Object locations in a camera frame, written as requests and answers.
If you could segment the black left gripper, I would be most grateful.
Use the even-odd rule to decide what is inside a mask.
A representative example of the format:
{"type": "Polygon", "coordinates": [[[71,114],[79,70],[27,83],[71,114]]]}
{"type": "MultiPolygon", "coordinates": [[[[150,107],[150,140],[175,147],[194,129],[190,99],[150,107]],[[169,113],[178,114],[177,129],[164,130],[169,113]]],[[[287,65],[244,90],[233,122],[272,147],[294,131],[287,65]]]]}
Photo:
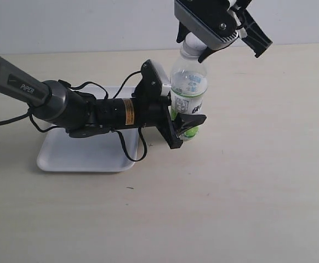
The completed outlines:
{"type": "Polygon", "coordinates": [[[172,122],[169,96],[160,96],[154,100],[140,96],[119,101],[120,129],[155,127],[172,150],[181,148],[183,144],[179,135],[202,125],[207,119],[206,115],[178,113],[172,122]]]}

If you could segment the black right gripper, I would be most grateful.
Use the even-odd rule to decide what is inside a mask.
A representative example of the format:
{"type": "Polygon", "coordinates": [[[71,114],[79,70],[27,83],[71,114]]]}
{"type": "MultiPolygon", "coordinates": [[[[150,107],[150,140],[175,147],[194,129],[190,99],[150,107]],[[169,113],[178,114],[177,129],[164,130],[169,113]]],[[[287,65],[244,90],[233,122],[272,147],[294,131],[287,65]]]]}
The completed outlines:
{"type": "MultiPolygon", "coordinates": [[[[273,41],[265,34],[247,10],[251,2],[252,1],[236,1],[229,8],[229,11],[237,21],[236,30],[238,31],[239,38],[251,48],[254,52],[254,56],[259,58],[273,44],[273,41]]],[[[191,31],[183,23],[179,22],[176,42],[182,43],[190,32],[191,31]]],[[[197,62],[203,63],[209,56],[228,48],[234,42],[235,41],[218,42],[213,45],[213,49],[202,43],[204,49],[200,53],[197,62]]]]}

